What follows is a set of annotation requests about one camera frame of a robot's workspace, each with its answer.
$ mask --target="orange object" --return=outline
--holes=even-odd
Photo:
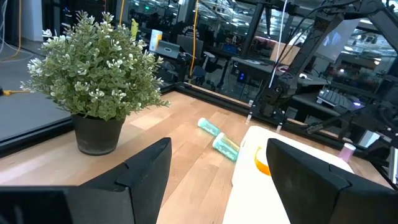
[[[10,96],[10,95],[12,95],[12,94],[14,94],[14,93],[30,93],[30,91],[22,91],[22,90],[19,90],[19,91],[14,91],[14,90],[3,90],[2,91],[2,95],[3,96]]]
[[[271,171],[269,170],[268,167],[268,163],[266,161],[261,161],[257,155],[259,153],[259,151],[262,150],[262,148],[259,146],[257,151],[256,151],[256,155],[254,156],[254,162],[256,163],[256,167],[257,169],[259,169],[259,171],[261,171],[263,174],[271,176]]]

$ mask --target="yellow sign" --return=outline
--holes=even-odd
[[[131,38],[133,41],[137,39],[137,33],[138,33],[138,22],[136,22],[134,19],[131,19]]]

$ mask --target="window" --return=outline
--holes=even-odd
[[[382,35],[356,29],[326,75],[334,82],[375,92],[396,57]]]
[[[140,27],[168,34],[177,21],[179,6],[175,1],[130,0],[128,18],[134,18]]]

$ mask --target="white cable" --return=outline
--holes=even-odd
[[[1,6],[1,12],[2,12],[2,15],[6,15],[6,13],[5,13],[5,9],[6,9],[6,2],[8,2],[8,0],[7,1],[5,1],[3,4],[2,4],[2,6]],[[0,25],[0,30],[1,30],[1,28],[3,27],[3,25],[4,25],[4,20],[2,20],[2,24]]]
[[[13,46],[11,46],[11,45],[7,44],[5,41],[4,41],[4,44],[6,44],[6,45],[7,45],[9,48],[11,48],[11,49],[13,49],[13,50],[18,50],[17,48],[15,48],[15,47],[13,47]],[[22,60],[27,60],[27,59],[30,59],[31,57],[33,57],[33,56],[34,56],[34,54],[32,54],[32,53],[30,53],[30,52],[27,52],[27,51],[25,51],[25,50],[19,50],[19,52],[21,52],[21,53],[25,53],[25,54],[28,54],[29,56],[28,56],[28,57],[26,57],[26,58],[22,58],[22,59],[7,60],[7,61],[4,61],[4,62],[2,62],[2,61],[1,61],[1,59],[0,59],[0,63],[8,63],[8,62],[20,62],[20,61],[22,61]]]
[[[4,35],[6,34],[6,9],[7,9],[7,3],[8,3],[8,0],[6,0],[4,2],[4,4],[2,5],[2,7],[1,7],[1,9],[2,9],[2,26],[1,26],[2,27],[2,37],[1,37],[1,39],[3,41],[1,43],[0,54],[2,52],[2,49],[4,48],[4,43],[5,43]]]
[[[277,50],[277,52],[276,52],[276,60],[275,60],[275,63],[276,63],[276,62],[278,61],[278,59],[279,59],[279,49],[280,49],[280,43],[282,42],[282,30],[283,30],[283,28],[284,28],[285,10],[286,10],[286,5],[287,5],[287,2],[288,2],[288,1],[289,1],[289,0],[285,0],[284,10],[282,11],[282,18],[281,18],[281,22],[280,22],[280,33],[279,33],[278,50]],[[275,67],[274,71],[272,72],[271,81],[269,82],[268,88],[271,88],[272,81],[274,80],[274,76],[275,76],[276,69],[277,69],[277,68]]]

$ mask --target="wooden tabletop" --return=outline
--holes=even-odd
[[[160,210],[161,223],[222,223],[234,163],[212,149],[213,137],[197,127],[199,118],[209,119],[232,140],[240,143],[251,125],[274,130],[264,124],[171,92],[163,99],[170,108],[151,107],[133,113],[124,123],[118,148],[105,156],[79,152],[75,133],[70,132],[0,159],[1,185],[80,185],[122,163],[163,137],[172,138],[169,182]],[[294,134],[281,134],[322,151],[338,151]],[[354,157],[349,162],[355,174],[388,186],[368,162]]]

